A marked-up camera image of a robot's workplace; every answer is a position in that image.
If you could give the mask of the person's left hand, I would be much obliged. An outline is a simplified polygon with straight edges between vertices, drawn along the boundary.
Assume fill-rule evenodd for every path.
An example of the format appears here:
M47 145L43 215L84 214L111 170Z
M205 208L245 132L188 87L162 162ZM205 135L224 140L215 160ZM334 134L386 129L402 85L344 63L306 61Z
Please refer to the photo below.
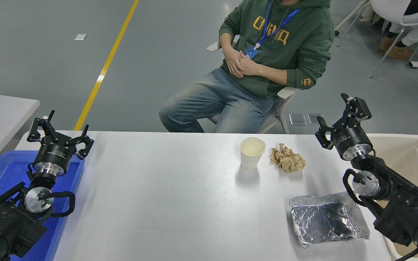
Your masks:
M243 52L239 53L237 69L241 72L243 76L261 76L260 65L252 61Z

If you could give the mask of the person's right hand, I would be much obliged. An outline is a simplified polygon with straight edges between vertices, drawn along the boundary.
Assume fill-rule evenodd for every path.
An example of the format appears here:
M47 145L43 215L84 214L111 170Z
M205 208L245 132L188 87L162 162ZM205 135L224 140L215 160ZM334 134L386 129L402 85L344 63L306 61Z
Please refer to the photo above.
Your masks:
M230 73L239 79L243 78L245 71L241 64L241 59L244 58L243 53L235 50L232 46L223 47L222 52Z

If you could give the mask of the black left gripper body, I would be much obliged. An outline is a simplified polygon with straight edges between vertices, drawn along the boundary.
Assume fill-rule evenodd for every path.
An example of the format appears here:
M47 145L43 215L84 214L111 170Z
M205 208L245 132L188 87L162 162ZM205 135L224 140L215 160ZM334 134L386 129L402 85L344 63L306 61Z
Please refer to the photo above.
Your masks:
M60 145L43 141L40 141L40 143L41 146L33 165L39 165L41 163L51 163L58 165L58 167L68 167L70 165L71 158L74 154L74 144L68 146L65 143Z

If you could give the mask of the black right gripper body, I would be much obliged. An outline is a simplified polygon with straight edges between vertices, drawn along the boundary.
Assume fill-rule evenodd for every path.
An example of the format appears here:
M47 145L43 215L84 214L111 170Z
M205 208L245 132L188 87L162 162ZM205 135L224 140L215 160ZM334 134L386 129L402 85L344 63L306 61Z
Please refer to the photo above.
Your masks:
M340 155L365 155L370 153L370 139L360 126L332 126L329 149L333 147Z

